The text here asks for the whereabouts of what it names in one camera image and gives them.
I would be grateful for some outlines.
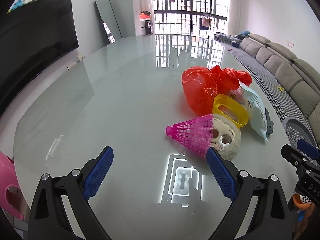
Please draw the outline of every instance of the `plush toy eye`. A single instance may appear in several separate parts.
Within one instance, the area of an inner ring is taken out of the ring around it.
[[[212,130],[212,137],[213,137],[213,139],[217,138],[218,136],[219,136],[219,131],[216,130],[216,129],[213,129],[213,130]]]
[[[223,146],[228,146],[230,143],[232,143],[232,138],[228,134],[222,134],[220,137],[220,143]]]

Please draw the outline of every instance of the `sofa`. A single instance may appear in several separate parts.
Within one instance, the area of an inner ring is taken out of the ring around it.
[[[234,37],[217,34],[214,39],[250,72],[280,120],[298,119],[320,146],[320,73],[288,48],[257,34],[237,41],[239,49],[231,46]]]

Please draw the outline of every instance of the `plastic wrapper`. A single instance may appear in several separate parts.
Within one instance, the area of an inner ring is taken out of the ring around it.
[[[212,69],[191,67],[182,74],[182,86],[191,109],[203,116],[212,113],[214,98],[219,94],[227,94],[237,90],[239,80],[249,86],[252,78],[246,71],[231,68],[220,69],[217,65]]]

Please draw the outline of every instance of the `pink shuttlecock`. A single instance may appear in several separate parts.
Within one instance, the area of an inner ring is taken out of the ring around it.
[[[201,158],[211,147],[213,114],[168,126],[165,133]]]

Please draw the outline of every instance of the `pink chair backrest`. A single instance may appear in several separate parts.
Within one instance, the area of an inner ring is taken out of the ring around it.
[[[0,206],[12,216],[23,220],[24,215],[17,211],[10,203],[10,187],[20,189],[13,161],[0,152]]]

